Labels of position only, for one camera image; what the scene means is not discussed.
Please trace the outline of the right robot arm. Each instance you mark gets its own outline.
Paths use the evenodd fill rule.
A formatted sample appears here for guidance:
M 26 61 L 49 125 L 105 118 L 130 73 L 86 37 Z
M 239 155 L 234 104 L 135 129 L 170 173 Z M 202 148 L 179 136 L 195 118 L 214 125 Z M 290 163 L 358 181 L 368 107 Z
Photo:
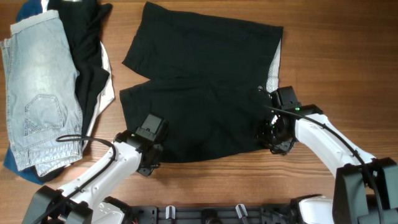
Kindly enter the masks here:
M 272 93 L 257 139 L 273 154 L 306 145 L 335 178 L 333 198 L 308 195 L 291 201 L 287 223 L 397 223 L 397 162 L 378 159 L 339 132 L 316 105 L 301 105 L 291 86 Z

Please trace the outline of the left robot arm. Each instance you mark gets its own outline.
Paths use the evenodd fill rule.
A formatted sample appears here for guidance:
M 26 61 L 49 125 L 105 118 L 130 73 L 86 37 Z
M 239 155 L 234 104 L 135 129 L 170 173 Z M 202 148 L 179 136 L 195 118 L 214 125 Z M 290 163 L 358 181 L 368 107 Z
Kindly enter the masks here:
M 147 177 L 160 166 L 167 128 L 165 119 L 149 114 L 135 131 L 102 139 L 109 151 L 75 180 L 36 191 L 23 223 L 137 223 L 132 207 L 110 193 L 133 173 Z

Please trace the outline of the black shorts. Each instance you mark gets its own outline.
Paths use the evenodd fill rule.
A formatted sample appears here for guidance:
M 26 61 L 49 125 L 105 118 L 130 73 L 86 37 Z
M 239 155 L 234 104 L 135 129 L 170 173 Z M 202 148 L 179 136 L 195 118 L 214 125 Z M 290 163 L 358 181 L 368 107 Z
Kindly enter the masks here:
M 146 82 L 121 90 L 126 126 L 169 123 L 162 162 L 197 162 L 265 148 L 273 118 L 263 93 L 283 28 L 171 11 L 147 2 L 124 59 Z

